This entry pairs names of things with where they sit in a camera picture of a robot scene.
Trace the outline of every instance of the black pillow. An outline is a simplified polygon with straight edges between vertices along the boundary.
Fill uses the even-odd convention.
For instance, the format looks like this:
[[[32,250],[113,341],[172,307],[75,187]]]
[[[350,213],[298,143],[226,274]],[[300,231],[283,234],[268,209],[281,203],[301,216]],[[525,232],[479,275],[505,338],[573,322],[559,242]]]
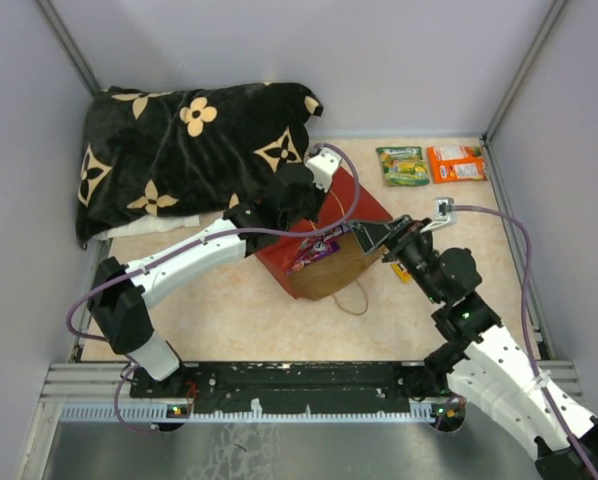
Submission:
[[[84,128],[80,245],[144,215],[223,210],[235,193],[256,199],[279,166],[303,160],[304,123],[322,111],[297,83],[98,93]]]

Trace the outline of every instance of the flower pattern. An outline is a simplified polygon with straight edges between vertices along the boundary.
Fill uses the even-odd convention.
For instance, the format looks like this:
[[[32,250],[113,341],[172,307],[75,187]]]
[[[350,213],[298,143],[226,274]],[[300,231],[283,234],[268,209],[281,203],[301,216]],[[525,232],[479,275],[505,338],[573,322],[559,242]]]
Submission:
[[[198,137],[203,132],[203,124],[217,118],[217,109],[208,106],[206,97],[198,97],[190,103],[190,107],[183,107],[179,111],[179,117],[188,125],[188,135]]]
[[[228,202],[228,208],[232,208],[239,203],[239,195],[233,193],[230,197],[230,202]]]
[[[119,93],[113,95],[112,98],[121,100],[122,102],[132,102],[132,114],[135,116],[135,120],[139,119],[139,116],[148,106],[148,100],[151,98],[163,97],[164,95],[170,95],[172,92],[163,93]]]
[[[279,162],[294,162],[294,161],[301,161],[299,158],[299,154],[297,153],[297,149],[295,148],[294,143],[292,143],[292,137],[290,136],[290,127],[286,128],[279,137],[274,142],[266,145],[263,148],[255,150],[257,155],[262,157],[270,167],[272,168],[273,172],[277,171],[279,167]]]
[[[128,204],[128,208],[143,208],[150,215],[154,215],[156,217],[160,208],[171,207],[179,201],[176,198],[172,198],[170,195],[159,196],[157,187],[152,179],[148,181],[144,194],[145,195],[143,197],[140,197],[134,202]]]
[[[112,167],[104,165],[97,160],[92,153],[90,145],[83,156],[83,162],[81,163],[81,183],[79,184],[79,190],[77,191],[77,198],[86,207],[90,203],[92,194],[94,193],[97,186],[110,173]]]
[[[321,107],[319,102],[309,95],[306,95],[306,98],[304,99],[303,103],[306,106],[306,110],[310,112],[310,115],[314,115],[317,111],[317,108]]]

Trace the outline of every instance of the snack packet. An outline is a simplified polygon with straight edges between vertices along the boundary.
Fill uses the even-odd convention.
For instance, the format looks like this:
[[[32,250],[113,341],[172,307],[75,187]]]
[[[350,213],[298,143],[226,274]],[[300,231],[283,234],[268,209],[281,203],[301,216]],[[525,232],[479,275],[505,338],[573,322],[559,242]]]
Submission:
[[[414,187],[430,183],[421,147],[379,147],[377,154],[386,185]]]
[[[339,251],[339,244],[335,240],[349,230],[347,225],[340,225],[323,235],[306,238],[301,242],[301,247],[286,275],[298,272],[305,266]]]
[[[435,183],[486,179],[481,147],[429,147],[428,159]]]

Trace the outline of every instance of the gray panel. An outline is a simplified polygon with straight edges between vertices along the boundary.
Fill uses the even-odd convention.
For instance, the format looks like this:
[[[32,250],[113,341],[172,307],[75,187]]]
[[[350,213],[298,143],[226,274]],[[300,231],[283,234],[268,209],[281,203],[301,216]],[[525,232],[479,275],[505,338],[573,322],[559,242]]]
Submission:
[[[31,1],[0,1],[0,479],[12,478],[90,252],[74,211],[89,103]]]
[[[598,413],[598,1],[571,2],[493,146],[555,348]]]
[[[299,81],[319,135],[481,134],[550,0],[53,0],[102,84]]]
[[[60,424],[44,480],[539,479],[530,457],[468,406],[459,432],[411,425],[190,425],[140,435]]]

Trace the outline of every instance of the light gray wall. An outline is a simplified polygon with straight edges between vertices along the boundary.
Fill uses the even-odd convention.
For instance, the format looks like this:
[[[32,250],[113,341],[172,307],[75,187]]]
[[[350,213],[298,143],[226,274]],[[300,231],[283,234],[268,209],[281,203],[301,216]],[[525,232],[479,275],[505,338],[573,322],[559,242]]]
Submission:
[[[32,1],[0,0],[0,480],[12,478],[90,253],[73,233],[89,103]]]
[[[494,142],[549,330],[598,412],[598,0],[571,2]]]
[[[53,0],[104,85],[289,80],[319,135],[481,134],[550,0]]]

